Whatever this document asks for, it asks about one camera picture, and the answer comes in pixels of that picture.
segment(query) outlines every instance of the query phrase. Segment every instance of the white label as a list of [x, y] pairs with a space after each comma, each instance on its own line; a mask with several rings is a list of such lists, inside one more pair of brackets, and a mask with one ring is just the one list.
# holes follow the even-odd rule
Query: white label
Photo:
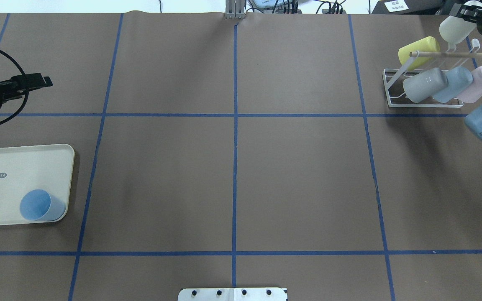
[[404, 11], [408, 9], [408, 6], [405, 3], [405, 0], [394, 0], [390, 2], [384, 2], [384, 5], [386, 5], [386, 8], [388, 8], [388, 11], [390, 12]]

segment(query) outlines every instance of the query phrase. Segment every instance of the plastic cup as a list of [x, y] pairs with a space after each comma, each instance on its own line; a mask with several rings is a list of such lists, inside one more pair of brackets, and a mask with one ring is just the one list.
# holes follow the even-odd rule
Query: plastic cup
[[440, 68], [423, 71], [403, 81], [403, 88], [407, 97], [415, 103], [419, 103], [441, 91], [447, 85], [447, 77]]
[[[465, 5], [476, 5], [481, 6], [482, 3], [479, 1], [468, 1]], [[459, 44], [462, 42], [469, 34], [476, 28], [475, 23], [464, 21], [463, 19], [453, 17], [450, 15], [442, 23], [438, 30], [440, 31], [440, 36], [449, 44]]]
[[[423, 38], [416, 42], [410, 43], [404, 47], [401, 47], [397, 52], [397, 55], [399, 57], [399, 62], [401, 63], [401, 65], [404, 65], [408, 61], [408, 59], [410, 59], [410, 53], [416, 50], [438, 52], [440, 51], [440, 44], [438, 44], [438, 42], [436, 41], [436, 38], [433, 38], [432, 36], [427, 36], [426, 38]], [[407, 68], [407, 70], [408, 71], [414, 70], [417, 67], [420, 67], [421, 65], [423, 65], [424, 63], [427, 63], [431, 59], [433, 58], [418, 57], [417, 59], [415, 59], [412, 65], [410, 65], [410, 67]]]
[[30, 221], [55, 221], [63, 216], [66, 204], [47, 191], [29, 191], [21, 200], [21, 216]]
[[457, 98], [465, 103], [474, 103], [482, 96], [482, 66], [472, 70], [472, 76], [472, 84], [457, 95]]
[[474, 81], [474, 76], [472, 76], [470, 70], [462, 66], [449, 70], [446, 76], [448, 86], [433, 95], [433, 98], [441, 103], [446, 103], [455, 98]]

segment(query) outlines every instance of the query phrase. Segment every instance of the light blue cup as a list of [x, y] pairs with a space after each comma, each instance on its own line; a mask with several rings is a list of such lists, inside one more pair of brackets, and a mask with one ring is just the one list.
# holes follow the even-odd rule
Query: light blue cup
[[63, 216], [67, 206], [42, 189], [29, 191], [21, 200], [21, 216], [30, 221], [55, 221]]
[[474, 76], [465, 67], [455, 67], [446, 72], [448, 85], [432, 97], [441, 103], [446, 103], [455, 98], [468, 88], [474, 81]]

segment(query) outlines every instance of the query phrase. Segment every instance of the gray cup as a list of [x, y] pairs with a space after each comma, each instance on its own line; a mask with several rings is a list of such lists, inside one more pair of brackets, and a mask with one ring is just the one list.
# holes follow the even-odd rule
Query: gray cup
[[407, 97], [415, 103], [423, 101], [447, 86], [447, 76], [440, 68], [425, 70], [403, 81], [403, 89]]

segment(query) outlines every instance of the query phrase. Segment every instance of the wooden rod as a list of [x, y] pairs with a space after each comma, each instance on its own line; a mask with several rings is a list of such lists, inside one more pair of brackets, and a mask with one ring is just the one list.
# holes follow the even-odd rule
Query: wooden rod
[[482, 59], [482, 53], [431, 53], [425, 51], [413, 51], [411, 57], [468, 57]]

